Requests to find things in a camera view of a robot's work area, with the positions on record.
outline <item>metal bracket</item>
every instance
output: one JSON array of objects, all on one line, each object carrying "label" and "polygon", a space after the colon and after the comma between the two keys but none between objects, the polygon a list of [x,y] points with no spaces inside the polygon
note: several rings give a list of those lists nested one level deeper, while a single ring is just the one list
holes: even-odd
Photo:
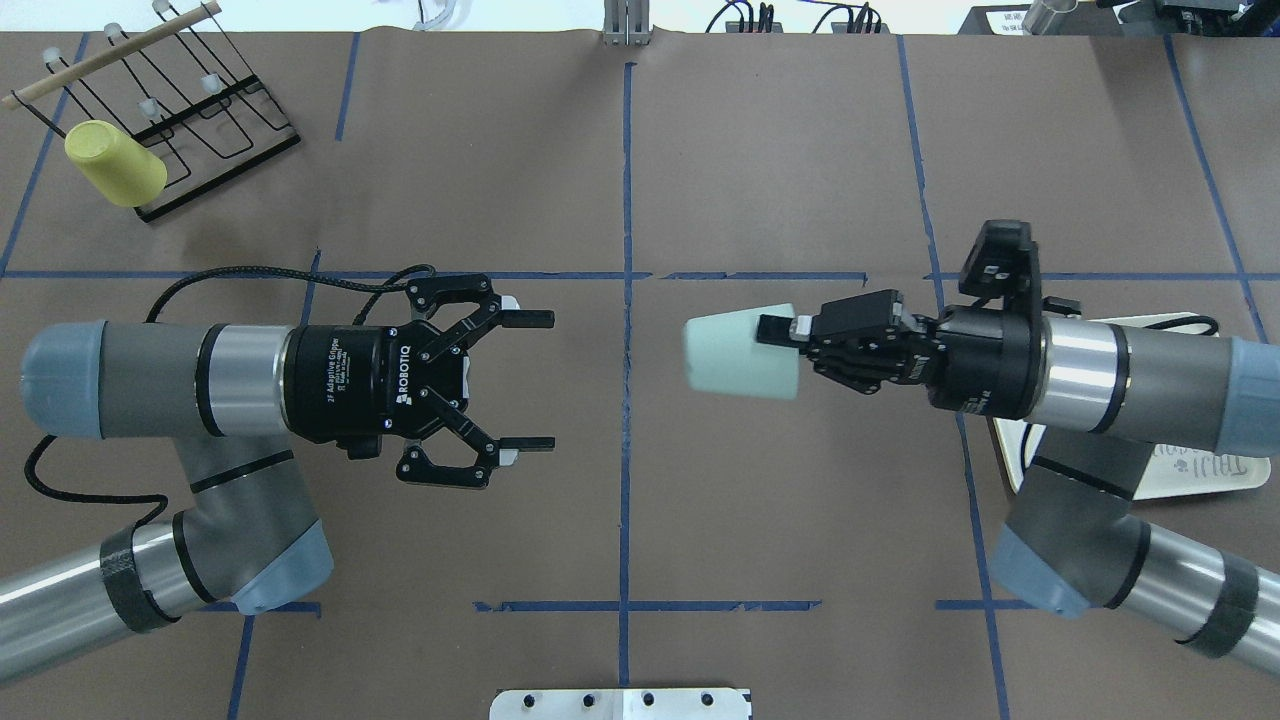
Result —
[{"label": "metal bracket", "polygon": [[605,45],[649,45],[649,0],[604,0]]},{"label": "metal bracket", "polygon": [[654,688],[506,691],[489,706],[489,720],[582,717],[584,720],[750,720],[751,691]]}]

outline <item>wire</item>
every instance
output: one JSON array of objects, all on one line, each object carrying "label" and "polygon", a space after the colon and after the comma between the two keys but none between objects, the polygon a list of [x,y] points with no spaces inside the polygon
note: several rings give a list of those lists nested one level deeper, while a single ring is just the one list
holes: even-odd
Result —
[{"label": "wire", "polygon": [[201,273],[195,273],[187,275],[180,281],[169,286],[160,297],[156,299],[155,304],[151,306],[151,311],[147,313],[147,323],[155,323],[160,316],[160,311],[164,306],[173,300],[174,295],[178,295],[183,288],[196,284],[201,281],[207,281],[210,278],[221,278],[227,275],[268,275],[276,278],[288,278],[296,281],[314,282],[316,284],[328,284],[332,287],[339,287],[342,290],[351,290],[356,292],[372,292],[375,295],[383,295],[385,292],[399,292],[407,290],[407,284],[365,284],[355,283],[351,281],[343,281],[339,278],[332,278],[329,275],[321,275],[320,273],[308,273],[305,270],[293,270],[289,268],[271,268],[268,265],[228,265],[225,268],[214,268],[211,270],[204,270]]},{"label": "wire", "polygon": [[845,23],[845,28],[846,28],[845,32],[849,32],[847,28],[852,27],[852,24],[854,24],[854,6],[852,5],[832,5],[829,10],[827,10],[826,13],[822,14],[820,18],[818,18],[818,24],[813,26],[813,29],[809,31],[809,35],[814,35],[819,29],[822,29],[822,23],[826,22],[826,19],[829,18],[831,14],[835,13],[836,10],[846,10],[849,13],[849,22]]},{"label": "wire", "polygon": [[[746,15],[742,14],[742,8],[739,8],[739,5],[746,5],[748,9],[751,8],[751,4],[746,3],[745,0],[728,0],[727,3],[724,3],[724,6],[719,9],[718,13],[712,15],[712,22],[707,23],[707,29],[703,32],[710,32],[712,28],[716,27],[716,20],[718,20],[719,17],[723,15],[730,8],[737,10],[737,32],[744,32],[742,23],[746,22]],[[751,17],[751,24],[755,24],[754,14]]]},{"label": "wire", "polygon": [[453,18],[453,12],[458,6],[458,0],[447,0],[444,3],[444,9],[439,12],[434,18],[426,19],[426,10],[422,9],[422,0],[417,0],[417,24],[421,27],[415,27],[413,29],[428,31],[435,29]]},{"label": "wire", "polygon": [[[393,284],[393,283],[396,283],[396,282],[398,282],[398,281],[401,281],[403,278],[407,278],[408,275],[412,275],[415,273],[426,273],[426,277],[434,278],[435,277],[435,266],[434,265],[425,265],[425,264],[424,265],[410,265],[408,268],[404,268],[403,270],[401,270],[401,272],[393,274],[392,277],[387,278],[385,281],[383,281],[383,284],[384,286]],[[360,309],[360,313],[356,314],[355,319],[351,320],[351,324],[353,324],[353,325],[364,325],[365,320],[369,319],[370,310],[374,309],[374,304],[378,302],[378,299],[381,297],[381,296],[383,296],[383,293],[380,293],[380,292],[378,295],[371,296],[369,299],[369,301],[365,302],[365,306]]]},{"label": "wire", "polygon": [[169,507],[169,498],[164,495],[84,495],[79,492],[67,492],[61,489],[54,489],[40,480],[36,475],[36,464],[49,450],[49,446],[58,439],[58,436],[45,436],[38,443],[36,443],[35,450],[27,456],[27,464],[23,466],[23,474],[27,477],[27,483],[45,497],[51,497],[54,500],[61,500],[63,502],[87,502],[93,505],[146,505],[148,502],[155,502],[156,506],[143,515],[138,521],[133,524],[134,528],[141,528],[151,520],[155,520],[164,512],[165,507]]},{"label": "wire", "polygon": [[1172,328],[1185,328],[1187,325],[1204,325],[1204,329],[1196,334],[1212,336],[1217,334],[1219,324],[1217,320],[1210,318],[1208,315],[1187,315],[1185,318],[1174,318],[1171,320],[1161,320],[1158,323],[1152,323],[1146,325],[1148,331],[1167,331]]}]

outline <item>gray joint cap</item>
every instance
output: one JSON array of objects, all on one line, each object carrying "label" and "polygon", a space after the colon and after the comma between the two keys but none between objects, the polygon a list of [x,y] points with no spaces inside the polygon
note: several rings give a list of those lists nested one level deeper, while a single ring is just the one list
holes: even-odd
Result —
[{"label": "gray joint cap", "polygon": [[99,389],[106,320],[60,323],[40,332],[22,357],[22,404],[40,429],[102,438]]}]

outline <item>wooden dowel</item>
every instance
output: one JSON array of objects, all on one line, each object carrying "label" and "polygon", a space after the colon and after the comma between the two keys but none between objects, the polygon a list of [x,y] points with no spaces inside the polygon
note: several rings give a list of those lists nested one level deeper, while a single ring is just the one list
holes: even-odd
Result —
[{"label": "wooden dowel", "polygon": [[[221,6],[218,5],[218,0],[209,0],[207,3],[204,3],[200,8],[196,8],[195,10],[187,10],[186,13],[178,15],[177,18],[166,20],[165,23],[159,24],[143,32],[142,35],[134,35],[133,37],[125,40],[124,42],[114,47],[110,47],[108,50],[104,50],[102,53],[99,53],[92,58],[84,58],[83,60],[76,63],[69,68],[63,68],[61,70],[58,70],[56,73],[46,78],[41,78],[28,85],[27,87],[17,91],[15,95],[18,97],[22,97],[22,102],[35,102],[36,100],[49,95],[50,92],[61,90],[63,87],[92,73],[93,70],[105,68],[106,65],[110,65],[111,63],[119,60],[120,58],[124,58],[125,55],[137,53],[138,50],[154,45],[172,35],[177,35],[187,29],[188,27],[198,23],[200,20],[207,19],[210,15],[216,15],[218,13],[221,12],[223,9]],[[22,102],[18,101],[18,97],[14,97],[13,95],[5,95],[4,97],[0,97],[0,105],[4,105],[10,110],[22,108]]]}]

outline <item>black cable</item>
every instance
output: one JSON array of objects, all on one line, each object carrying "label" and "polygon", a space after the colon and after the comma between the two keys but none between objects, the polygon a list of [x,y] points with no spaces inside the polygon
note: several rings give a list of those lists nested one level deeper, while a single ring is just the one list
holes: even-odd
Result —
[{"label": "black cable", "polygon": [[165,507],[169,506],[169,498],[164,495],[84,495],[79,492],[67,492],[60,489],[54,489],[40,480],[36,475],[36,464],[40,462],[40,457],[45,455],[49,446],[58,439],[58,436],[45,436],[38,443],[36,443],[35,450],[27,456],[27,464],[23,466],[23,474],[27,475],[27,483],[45,497],[51,497],[54,500],[61,500],[63,502],[88,502],[93,505],[146,505],[148,502],[155,502],[156,506],[142,516],[137,523],[133,524],[134,528],[141,528],[151,520],[155,520],[164,512]]},{"label": "black cable", "polygon": [[[389,277],[385,281],[383,281],[383,284],[384,286],[393,284],[397,281],[407,278],[408,275],[412,275],[415,273],[426,273],[426,277],[431,278],[431,277],[435,277],[435,266],[434,265],[426,265],[426,264],[422,264],[422,265],[410,265],[408,268],[404,268],[403,270],[399,270],[398,273],[396,273],[392,277]],[[381,296],[383,296],[383,293],[380,293],[380,292],[378,295],[370,296],[369,301],[365,302],[365,306],[361,307],[360,313],[357,313],[356,316],[355,316],[355,319],[351,320],[351,324],[353,324],[353,325],[364,325],[365,320],[369,319],[369,313],[374,309],[374,304],[378,302],[378,299],[381,297]]]},{"label": "black cable", "polygon": [[160,311],[164,306],[173,300],[174,295],[178,295],[183,288],[198,283],[201,281],[207,281],[210,278],[220,278],[227,275],[268,275],[276,278],[289,278],[296,281],[314,282],[317,284],[328,284],[332,287],[339,287],[342,290],[351,290],[356,292],[372,292],[375,295],[381,295],[385,292],[399,292],[407,290],[407,284],[365,284],[356,283],[351,281],[343,281],[338,278],[332,278],[329,275],[323,275],[320,273],[308,273],[305,270],[293,270],[289,268],[271,268],[266,265],[229,265],[225,268],[214,268],[211,270],[204,270],[201,273],[195,273],[187,275],[180,281],[169,286],[160,297],[156,299],[155,304],[151,306],[151,311],[147,313],[147,323],[154,323],[160,316]]},{"label": "black cable", "polygon": [[716,20],[718,20],[719,17],[723,15],[730,8],[737,10],[737,32],[742,32],[742,23],[746,20],[746,15],[742,14],[742,8],[739,8],[739,5],[746,5],[748,8],[751,6],[751,4],[746,3],[745,0],[730,0],[724,3],[724,6],[721,8],[719,12],[712,17],[712,22],[707,23],[707,29],[703,32],[710,32],[712,28],[716,27]]},{"label": "black cable", "polygon": [[828,9],[826,13],[822,14],[820,18],[818,18],[818,24],[813,26],[813,29],[809,31],[809,35],[814,35],[815,32],[818,32],[819,29],[822,29],[823,20],[826,20],[827,18],[829,18],[831,14],[835,13],[836,10],[846,10],[846,12],[849,12],[849,22],[845,23],[845,32],[849,32],[847,28],[852,27],[852,24],[854,24],[854,6],[852,5],[832,5],[831,9]]},{"label": "black cable", "polygon": [[1018,461],[1021,462],[1023,465],[1023,473],[1025,473],[1027,469],[1032,466],[1032,464],[1027,461],[1027,441],[1032,438],[1033,427],[1034,425],[1032,425],[1030,423],[1027,423],[1027,427],[1023,428],[1023,446],[1021,450],[1018,451]]},{"label": "black cable", "polygon": [[1171,320],[1161,320],[1158,323],[1152,323],[1146,325],[1148,331],[1167,331],[1171,328],[1185,328],[1187,325],[1204,325],[1204,331],[1196,333],[1202,336],[1217,334],[1219,324],[1217,320],[1210,318],[1208,315],[1187,315],[1185,318],[1174,318]]}]

